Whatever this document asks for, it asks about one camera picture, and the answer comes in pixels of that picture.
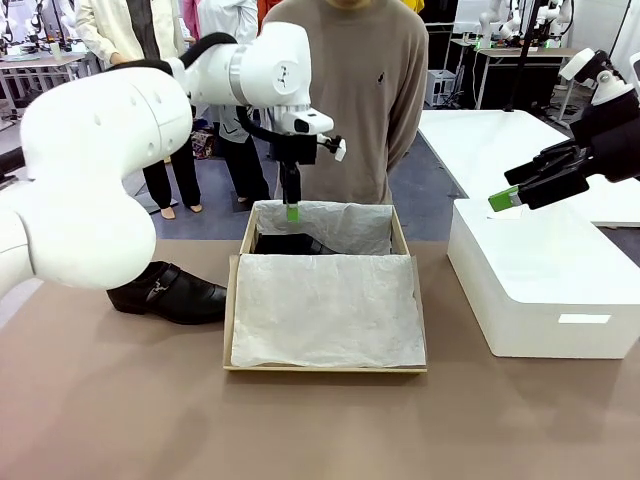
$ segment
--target shoe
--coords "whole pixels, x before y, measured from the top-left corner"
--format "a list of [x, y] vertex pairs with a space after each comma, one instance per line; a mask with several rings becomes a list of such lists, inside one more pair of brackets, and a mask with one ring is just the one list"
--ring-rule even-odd
[[336, 255], [306, 233], [292, 235], [260, 235], [254, 253], [258, 255]]
[[152, 262], [134, 281], [107, 290], [123, 313], [153, 313], [180, 325], [224, 320], [227, 289], [166, 262]]
[[162, 218], [165, 220], [175, 220], [176, 218], [176, 212], [174, 212], [171, 207], [161, 208], [160, 215], [162, 215]]

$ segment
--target cardboard box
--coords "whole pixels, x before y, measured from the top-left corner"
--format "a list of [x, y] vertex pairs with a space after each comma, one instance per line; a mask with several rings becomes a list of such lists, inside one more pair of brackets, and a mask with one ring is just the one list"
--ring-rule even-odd
[[[257, 229], [257, 216], [256, 207], [251, 211], [249, 217], [249, 223], [245, 231], [242, 246], [240, 248], [240, 255], [252, 253], [256, 247], [258, 241], [258, 229]], [[409, 248], [407, 242], [402, 233], [402, 227], [400, 220], [396, 213], [395, 208], [392, 211], [391, 217], [391, 253], [397, 255], [409, 256]], [[234, 334], [234, 322], [235, 322], [235, 305], [236, 305], [236, 287], [238, 280], [238, 265], [240, 256], [232, 256], [230, 259], [230, 271], [229, 271], [229, 284], [227, 290], [227, 303], [225, 314], [225, 331], [224, 331], [224, 360], [223, 367], [225, 370], [237, 371], [237, 370], [253, 370], [253, 371], [304, 371], [304, 372], [370, 372], [370, 373], [425, 373], [427, 371], [427, 365], [423, 366], [411, 366], [411, 367], [393, 367], [393, 368], [365, 368], [365, 367], [305, 367], [290, 364], [263, 364], [255, 367], [236, 367], [231, 364], [231, 352], [233, 345]], [[413, 277], [414, 277], [414, 298], [416, 300], [418, 315], [420, 324], [422, 327], [422, 338], [425, 342], [425, 358], [426, 358], [426, 340], [424, 335], [424, 317], [422, 310], [422, 300], [420, 297], [420, 282], [418, 279], [418, 270], [415, 260], [413, 261]]]

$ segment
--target shoe buckle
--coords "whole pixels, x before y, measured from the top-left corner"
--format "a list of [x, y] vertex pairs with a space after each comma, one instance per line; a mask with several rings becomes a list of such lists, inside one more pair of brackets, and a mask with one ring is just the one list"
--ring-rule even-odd
[[153, 297], [158, 295], [158, 293], [163, 292], [165, 290], [169, 290], [169, 287], [163, 287], [160, 285], [160, 280], [156, 280], [156, 284], [153, 286], [149, 295], [147, 295], [147, 301], [151, 300]]

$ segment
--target white box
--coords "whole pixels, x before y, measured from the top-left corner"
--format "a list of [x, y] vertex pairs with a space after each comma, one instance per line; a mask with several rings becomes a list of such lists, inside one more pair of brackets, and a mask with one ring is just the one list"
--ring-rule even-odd
[[448, 251], [493, 354], [624, 358], [640, 336], [640, 268], [566, 204], [507, 212], [457, 200]]
[[455, 74], [448, 70], [428, 70], [427, 92], [425, 96], [427, 105], [443, 105], [453, 92], [455, 79]]

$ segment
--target white tissue paper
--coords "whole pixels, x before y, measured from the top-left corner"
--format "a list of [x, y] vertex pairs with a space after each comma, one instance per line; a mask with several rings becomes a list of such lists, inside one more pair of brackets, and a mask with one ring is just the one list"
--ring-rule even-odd
[[300, 202], [300, 221], [287, 220], [282, 200], [253, 205], [256, 228], [264, 235], [306, 233], [331, 250], [346, 255], [389, 255], [391, 253], [391, 205]]
[[409, 256], [242, 255], [237, 278], [234, 366], [426, 364]]

